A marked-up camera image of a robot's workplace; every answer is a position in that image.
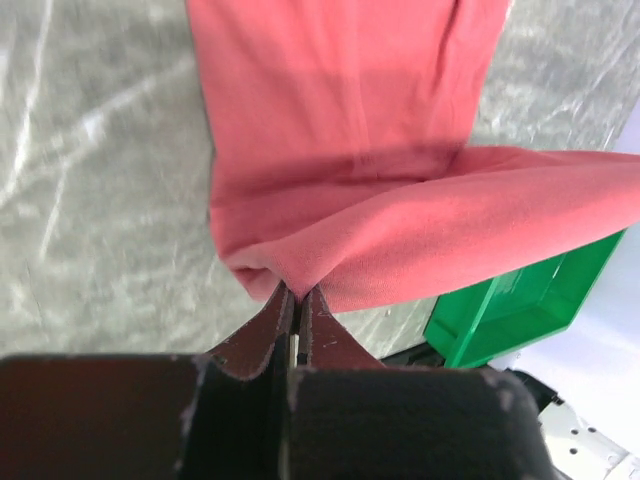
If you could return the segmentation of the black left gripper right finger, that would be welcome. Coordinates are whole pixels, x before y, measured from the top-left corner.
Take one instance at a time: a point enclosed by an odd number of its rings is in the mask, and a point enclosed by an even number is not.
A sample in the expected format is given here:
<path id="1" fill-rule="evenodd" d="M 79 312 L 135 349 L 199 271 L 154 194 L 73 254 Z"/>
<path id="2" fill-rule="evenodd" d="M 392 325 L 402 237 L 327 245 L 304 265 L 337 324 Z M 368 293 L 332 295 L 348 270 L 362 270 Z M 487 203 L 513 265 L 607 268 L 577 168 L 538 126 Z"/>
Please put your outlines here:
<path id="1" fill-rule="evenodd" d="M 335 370 L 385 368 L 334 318 L 319 287 L 301 302 L 298 336 L 298 365 Z"/>

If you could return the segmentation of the green plastic tray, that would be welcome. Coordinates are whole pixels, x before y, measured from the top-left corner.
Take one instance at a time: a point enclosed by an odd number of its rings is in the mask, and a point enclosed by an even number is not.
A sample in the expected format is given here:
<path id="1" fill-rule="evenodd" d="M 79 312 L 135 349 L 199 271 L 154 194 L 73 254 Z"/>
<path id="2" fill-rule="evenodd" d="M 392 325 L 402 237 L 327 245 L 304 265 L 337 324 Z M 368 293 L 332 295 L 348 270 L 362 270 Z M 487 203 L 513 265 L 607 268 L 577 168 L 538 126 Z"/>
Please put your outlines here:
<path id="1" fill-rule="evenodd" d="M 622 231 L 439 296 L 424 330 L 448 368 L 473 368 L 572 324 Z"/>

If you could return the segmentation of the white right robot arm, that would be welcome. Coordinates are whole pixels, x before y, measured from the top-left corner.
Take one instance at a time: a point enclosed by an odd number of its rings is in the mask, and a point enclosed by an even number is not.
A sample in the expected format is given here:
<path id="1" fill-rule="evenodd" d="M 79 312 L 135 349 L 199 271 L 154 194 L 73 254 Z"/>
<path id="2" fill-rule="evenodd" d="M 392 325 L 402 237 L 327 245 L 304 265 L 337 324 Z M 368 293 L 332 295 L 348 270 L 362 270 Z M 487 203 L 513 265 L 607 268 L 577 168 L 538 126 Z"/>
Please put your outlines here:
<path id="1" fill-rule="evenodd" d="M 494 367 L 534 396 L 538 424 L 561 479 L 639 477 L 639 379 L 588 368 Z"/>

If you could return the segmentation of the dusty pink t shirt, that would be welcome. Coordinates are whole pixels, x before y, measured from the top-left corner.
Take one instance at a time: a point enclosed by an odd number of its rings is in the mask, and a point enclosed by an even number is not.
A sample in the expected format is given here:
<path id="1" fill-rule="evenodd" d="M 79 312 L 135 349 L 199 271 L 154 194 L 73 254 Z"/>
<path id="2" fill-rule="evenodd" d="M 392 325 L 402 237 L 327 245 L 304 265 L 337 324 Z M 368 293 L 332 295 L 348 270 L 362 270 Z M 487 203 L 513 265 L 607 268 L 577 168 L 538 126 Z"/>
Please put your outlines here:
<path id="1" fill-rule="evenodd" d="M 191 1 L 218 255 L 337 312 L 457 290 L 639 219 L 639 160 L 472 147 L 504 1 Z"/>

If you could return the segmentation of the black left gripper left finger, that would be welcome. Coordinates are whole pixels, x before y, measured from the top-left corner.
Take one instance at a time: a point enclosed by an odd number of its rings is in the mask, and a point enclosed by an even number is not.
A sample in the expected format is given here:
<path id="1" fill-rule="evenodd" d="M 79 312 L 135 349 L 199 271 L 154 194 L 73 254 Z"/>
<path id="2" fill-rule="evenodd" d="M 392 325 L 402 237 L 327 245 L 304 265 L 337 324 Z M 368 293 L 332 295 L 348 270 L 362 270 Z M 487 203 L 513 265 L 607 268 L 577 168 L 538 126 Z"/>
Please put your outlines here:
<path id="1" fill-rule="evenodd" d="M 254 317 L 206 355 L 232 378 L 252 380 L 267 368 L 276 341 L 289 335 L 293 318 L 294 294 L 280 283 Z"/>

